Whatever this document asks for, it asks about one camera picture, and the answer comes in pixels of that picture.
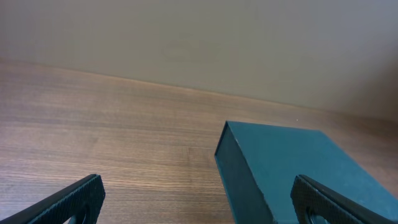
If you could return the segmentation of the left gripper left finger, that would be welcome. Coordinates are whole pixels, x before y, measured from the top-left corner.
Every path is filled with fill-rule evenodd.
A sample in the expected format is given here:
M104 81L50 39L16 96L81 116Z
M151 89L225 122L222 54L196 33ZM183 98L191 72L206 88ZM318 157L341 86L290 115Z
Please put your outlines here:
M1 220L1 223L95 224L105 195L101 176L90 174L36 204Z

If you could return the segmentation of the dark green box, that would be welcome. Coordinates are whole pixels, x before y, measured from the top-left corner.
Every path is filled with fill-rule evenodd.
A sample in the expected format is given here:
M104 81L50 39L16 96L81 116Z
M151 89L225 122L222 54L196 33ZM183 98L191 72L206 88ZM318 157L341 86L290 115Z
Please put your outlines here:
M236 223L297 223L300 174L397 221L397 199L318 130L227 121L215 161Z

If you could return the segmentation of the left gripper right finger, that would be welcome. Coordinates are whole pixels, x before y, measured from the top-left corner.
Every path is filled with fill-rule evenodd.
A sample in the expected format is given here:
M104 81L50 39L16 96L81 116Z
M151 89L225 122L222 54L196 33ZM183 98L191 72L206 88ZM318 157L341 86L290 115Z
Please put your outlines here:
M298 175L290 193L300 224L394 224L306 175Z

